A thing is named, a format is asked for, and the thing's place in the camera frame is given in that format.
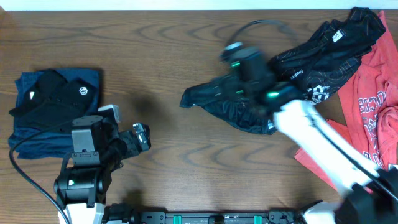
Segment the black patterned jersey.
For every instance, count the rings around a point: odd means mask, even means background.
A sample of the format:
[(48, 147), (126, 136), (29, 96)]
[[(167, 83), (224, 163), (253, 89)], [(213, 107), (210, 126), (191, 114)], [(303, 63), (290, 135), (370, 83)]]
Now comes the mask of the black patterned jersey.
[(220, 55), (229, 73), (187, 88), (180, 106), (199, 106), (236, 129), (271, 135), (274, 112), (289, 100), (316, 105), (336, 93), (385, 32), (376, 13), (354, 7), (345, 21), (324, 22), (305, 43), (272, 58), (233, 35)]

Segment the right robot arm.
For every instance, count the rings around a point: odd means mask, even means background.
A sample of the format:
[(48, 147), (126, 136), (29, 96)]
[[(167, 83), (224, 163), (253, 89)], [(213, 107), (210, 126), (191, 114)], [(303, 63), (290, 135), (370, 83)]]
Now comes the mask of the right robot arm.
[(221, 59), (231, 72), (221, 81), (220, 98), (242, 97), (259, 116), (295, 141), (322, 169), (342, 200), (305, 209), (303, 223), (397, 223), (397, 169), (386, 171), (341, 137), (289, 82), (278, 82), (257, 47), (236, 42)]

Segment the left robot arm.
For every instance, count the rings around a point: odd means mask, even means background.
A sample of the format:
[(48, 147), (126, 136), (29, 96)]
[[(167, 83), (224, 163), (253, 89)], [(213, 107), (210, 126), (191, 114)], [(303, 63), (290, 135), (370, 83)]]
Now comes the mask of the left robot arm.
[(151, 147), (150, 129), (136, 123), (119, 131), (113, 118), (84, 116), (72, 122), (73, 152), (62, 162), (54, 182), (60, 223), (139, 223), (140, 218), (124, 204), (106, 204), (111, 174), (122, 161)]

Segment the folded navy blue garment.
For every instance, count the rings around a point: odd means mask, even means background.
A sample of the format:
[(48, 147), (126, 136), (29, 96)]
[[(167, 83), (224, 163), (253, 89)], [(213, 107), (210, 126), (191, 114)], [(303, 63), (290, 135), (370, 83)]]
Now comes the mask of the folded navy blue garment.
[[(18, 92), (16, 106), (19, 98), (22, 96), (22, 91), (18, 84), (19, 79), (15, 81)], [(46, 129), (37, 130), (33, 128), (19, 128), (14, 118), (14, 130), (8, 139), (8, 143), (10, 147), (16, 148), (20, 159), (63, 157), (73, 149), (71, 128), (67, 121)]]

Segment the folded black polo shirt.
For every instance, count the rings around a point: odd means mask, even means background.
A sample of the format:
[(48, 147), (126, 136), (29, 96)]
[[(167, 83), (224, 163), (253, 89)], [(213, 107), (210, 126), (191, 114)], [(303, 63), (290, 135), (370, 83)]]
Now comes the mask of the folded black polo shirt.
[(42, 130), (96, 111), (100, 72), (87, 68), (26, 72), (17, 106), (9, 111), (19, 128)]

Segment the red t-shirt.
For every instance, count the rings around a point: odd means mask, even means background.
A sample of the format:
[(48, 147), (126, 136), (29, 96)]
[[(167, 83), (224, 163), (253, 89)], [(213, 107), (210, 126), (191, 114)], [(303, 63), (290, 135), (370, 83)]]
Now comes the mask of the red t-shirt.
[(281, 74), (314, 104), (337, 93), (346, 125), (329, 124), (378, 166), (396, 163), (397, 49), (383, 12), (355, 7), (343, 22), (324, 22)]

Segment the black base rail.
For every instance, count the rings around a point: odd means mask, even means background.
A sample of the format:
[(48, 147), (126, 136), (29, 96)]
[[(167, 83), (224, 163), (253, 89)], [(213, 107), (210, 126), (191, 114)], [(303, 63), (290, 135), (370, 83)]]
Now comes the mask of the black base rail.
[(137, 210), (126, 204), (112, 204), (104, 211), (101, 223), (112, 224), (303, 224), (293, 210), (260, 212), (166, 212)]

